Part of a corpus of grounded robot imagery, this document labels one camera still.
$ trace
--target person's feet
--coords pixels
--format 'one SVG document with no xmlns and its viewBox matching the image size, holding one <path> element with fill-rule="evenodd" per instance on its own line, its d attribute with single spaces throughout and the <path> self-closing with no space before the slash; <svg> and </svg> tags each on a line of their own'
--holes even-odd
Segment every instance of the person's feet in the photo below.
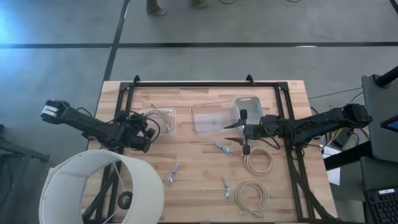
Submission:
<svg viewBox="0 0 398 224">
<path fill-rule="evenodd" d="M 209 4 L 205 0 L 192 0 L 192 7 L 194 9 L 204 9 L 209 7 Z"/>
<path fill-rule="evenodd" d="M 166 13 L 167 11 L 162 8 L 159 8 L 157 11 L 148 11 L 148 14 L 152 16 L 163 16 Z"/>
</svg>

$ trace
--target wooden table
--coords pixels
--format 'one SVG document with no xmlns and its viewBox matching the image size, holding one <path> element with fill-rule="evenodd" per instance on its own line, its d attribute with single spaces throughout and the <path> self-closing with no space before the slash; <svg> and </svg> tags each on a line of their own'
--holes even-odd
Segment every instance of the wooden table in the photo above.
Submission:
<svg viewBox="0 0 398 224">
<path fill-rule="evenodd" d="M 288 81 L 290 96 L 296 119 L 311 115 L 307 93 L 303 81 Z M 107 121 L 113 119 L 120 82 L 104 82 L 98 103 L 96 117 Z M 254 146 L 267 149 L 274 157 L 274 166 L 265 176 L 250 174 L 244 167 L 241 158 L 241 146 L 227 141 L 224 137 L 230 134 L 198 137 L 193 132 L 190 107 L 200 103 L 234 100 L 237 97 L 258 96 L 264 114 L 278 114 L 275 92 L 271 87 L 145 87 L 134 88 L 132 110 L 139 111 L 158 107 L 175 108 L 177 125 L 175 135 L 158 138 L 147 154 L 124 150 L 124 155 L 147 161 L 158 172 L 162 180 L 170 174 L 176 162 L 180 169 L 175 182 L 169 186 L 164 183 L 165 203 L 160 222 L 287 222 L 295 221 L 295 207 L 290 184 L 289 170 L 285 150 L 276 150 L 260 141 Z M 211 141 L 216 139 L 233 149 L 233 155 L 227 156 L 214 147 Z M 281 147 L 283 140 L 278 139 Z M 98 149 L 100 145 L 92 141 L 88 149 Z M 331 194 L 328 177 L 319 148 L 308 147 L 305 150 L 305 167 L 307 168 L 310 188 L 327 211 L 336 217 L 336 209 Z M 254 165 L 260 169 L 267 166 L 264 155 L 252 155 Z M 268 190 L 269 201 L 263 211 L 264 218 L 254 215 L 239 215 L 240 208 L 235 202 L 224 199 L 222 175 L 227 175 L 233 191 L 237 184 L 246 179 L 260 181 Z M 121 176 L 126 190 L 132 191 L 132 181 L 122 167 Z M 95 173 L 88 181 L 83 197 L 82 209 L 87 207 L 100 189 L 102 170 Z M 122 192 L 119 184 L 118 194 Z M 258 203 L 257 192 L 248 187 L 244 191 L 245 203 Z M 306 212 L 305 200 L 301 194 L 303 210 Z M 104 214 L 108 211 L 109 196 L 106 197 Z M 127 210 L 119 210 L 115 221 L 122 221 Z"/>
</svg>

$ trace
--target clear plastic container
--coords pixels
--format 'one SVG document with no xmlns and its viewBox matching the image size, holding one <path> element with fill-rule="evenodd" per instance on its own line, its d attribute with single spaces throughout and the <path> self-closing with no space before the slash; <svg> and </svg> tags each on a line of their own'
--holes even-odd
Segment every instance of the clear plastic container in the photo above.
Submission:
<svg viewBox="0 0 398 224">
<path fill-rule="evenodd" d="M 191 116 L 193 130 L 199 136 L 223 134 L 231 131 L 225 127 L 238 122 L 233 101 L 193 105 Z"/>
<path fill-rule="evenodd" d="M 149 109 L 143 109 L 139 111 L 140 114 L 144 113 L 147 115 L 148 118 L 153 119 L 156 121 L 159 126 L 160 126 L 160 135 L 159 136 L 166 136 L 169 134 L 173 134 L 175 132 L 175 126 L 176 126 L 176 120 L 175 120 L 175 109 L 174 108 L 149 108 Z M 148 121 L 148 128 L 153 128 L 157 134 L 158 132 L 158 127 L 155 123 Z"/>
</svg>

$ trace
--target black floor stripe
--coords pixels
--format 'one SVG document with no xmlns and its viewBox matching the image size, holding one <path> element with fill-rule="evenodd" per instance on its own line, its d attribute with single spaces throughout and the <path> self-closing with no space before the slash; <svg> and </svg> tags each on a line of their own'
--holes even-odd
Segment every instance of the black floor stripe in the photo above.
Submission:
<svg viewBox="0 0 398 224">
<path fill-rule="evenodd" d="M 129 7 L 130 0 L 124 0 L 122 11 L 120 13 L 118 28 L 114 35 L 113 44 L 111 48 L 111 53 L 109 54 L 109 59 L 106 64 L 105 73 L 103 81 L 109 81 L 111 78 L 112 68 L 114 64 L 114 59 L 116 58 L 116 52 L 118 51 L 118 44 L 120 42 L 120 36 L 122 35 L 124 21 L 126 20 L 127 8 Z"/>
<path fill-rule="evenodd" d="M 392 7 L 395 9 L 396 13 L 398 14 L 398 4 L 396 0 L 390 0 Z"/>
<path fill-rule="evenodd" d="M 0 44 L 0 49 L 103 49 L 112 44 Z"/>
<path fill-rule="evenodd" d="M 161 49 L 161 48 L 223 48 L 223 47 L 398 47 L 398 42 L 230 42 L 230 43 L 125 43 L 119 48 Z"/>
</svg>

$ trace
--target gray floor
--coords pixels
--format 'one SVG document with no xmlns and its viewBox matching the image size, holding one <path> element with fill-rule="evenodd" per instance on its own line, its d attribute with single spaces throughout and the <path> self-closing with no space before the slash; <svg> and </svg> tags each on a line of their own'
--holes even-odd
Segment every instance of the gray floor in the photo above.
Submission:
<svg viewBox="0 0 398 224">
<path fill-rule="evenodd" d="M 240 0 L 190 9 L 163 0 L 164 17 L 149 17 L 132 1 L 121 42 L 379 42 L 398 41 L 398 15 L 386 0 Z M 0 44 L 112 43 L 123 0 L 0 0 Z M 0 49 L 0 123 L 6 138 L 51 154 L 32 161 L 19 192 L 14 223 L 38 223 L 37 206 L 50 166 L 84 151 L 70 127 L 47 124 L 47 99 L 94 113 L 110 49 Z M 250 49 L 119 49 L 111 80 L 305 80 L 308 96 L 360 87 L 362 75 L 397 65 L 398 47 Z M 314 98 L 318 111 L 343 106 L 361 90 Z M 333 187 L 339 216 L 361 221 L 358 202 Z"/>
</svg>

